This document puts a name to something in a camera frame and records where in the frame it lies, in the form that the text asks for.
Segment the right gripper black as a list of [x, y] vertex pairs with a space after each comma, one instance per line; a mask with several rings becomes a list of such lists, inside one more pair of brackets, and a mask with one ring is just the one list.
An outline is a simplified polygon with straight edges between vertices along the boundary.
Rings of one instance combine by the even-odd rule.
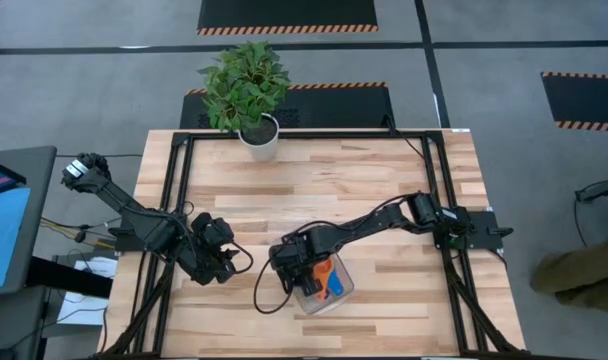
[[313, 268], [330, 256], [330, 243], [323, 237], [332, 232], [330, 227], [312, 227], [269, 248], [271, 268], [287, 293], [295, 287], [304, 294], [322, 291], [321, 281], [314, 277]]

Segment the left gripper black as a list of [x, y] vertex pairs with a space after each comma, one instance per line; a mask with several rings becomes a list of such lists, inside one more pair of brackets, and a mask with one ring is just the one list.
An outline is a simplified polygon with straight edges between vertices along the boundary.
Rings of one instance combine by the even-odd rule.
[[237, 271], [233, 257], [239, 250], [219, 247], [200, 247], [188, 242], [185, 250], [185, 272], [200, 285], [208, 285], [213, 280], [217, 283], [227, 282]]

